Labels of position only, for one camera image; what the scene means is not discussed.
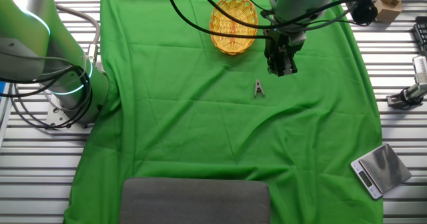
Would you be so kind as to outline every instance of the table surface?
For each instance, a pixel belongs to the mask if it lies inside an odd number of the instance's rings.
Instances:
[[[56,2],[99,20],[99,0]],[[412,173],[412,178],[404,185],[384,196],[384,223],[389,224],[427,223],[427,105],[397,111],[389,108],[386,102],[387,95],[414,84],[412,58],[417,56],[418,48],[410,32],[415,17],[427,15],[427,0],[404,0],[403,7],[403,13],[391,25],[352,26],[374,88],[384,141]],[[66,13],[59,15],[86,51],[95,29],[78,17]],[[25,93],[37,86],[19,88]],[[27,97],[25,104],[38,118],[46,118],[49,103],[43,95]],[[3,131],[0,223],[62,223],[87,136],[48,135],[28,126],[13,109]]]

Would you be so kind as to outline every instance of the digital scale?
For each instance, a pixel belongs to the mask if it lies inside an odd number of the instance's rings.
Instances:
[[[389,144],[353,161],[352,168],[374,199],[412,176]]]

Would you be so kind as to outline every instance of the gray pad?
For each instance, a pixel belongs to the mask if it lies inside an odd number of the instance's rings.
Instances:
[[[260,181],[131,178],[119,223],[269,224],[270,192]]]

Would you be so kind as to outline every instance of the yellow basket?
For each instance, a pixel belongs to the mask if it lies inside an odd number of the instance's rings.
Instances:
[[[254,4],[249,0],[221,0],[217,3],[224,11],[246,23],[258,24],[258,17]],[[211,31],[236,35],[256,35],[257,29],[245,27],[228,19],[217,9],[213,9],[209,23]],[[211,35],[213,44],[224,53],[235,55],[244,52],[252,45],[254,39],[220,37]]]

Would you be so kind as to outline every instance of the green tablecloth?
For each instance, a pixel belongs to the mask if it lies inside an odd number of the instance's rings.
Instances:
[[[208,27],[209,3],[176,2]],[[168,0],[101,0],[101,23],[109,94],[77,168],[66,223],[117,223],[128,177],[264,181],[273,224],[382,222],[382,201],[350,169],[382,138],[348,24],[308,32],[295,58],[299,72],[279,78],[267,72],[263,40],[225,55]],[[254,99],[256,79],[265,98]]]

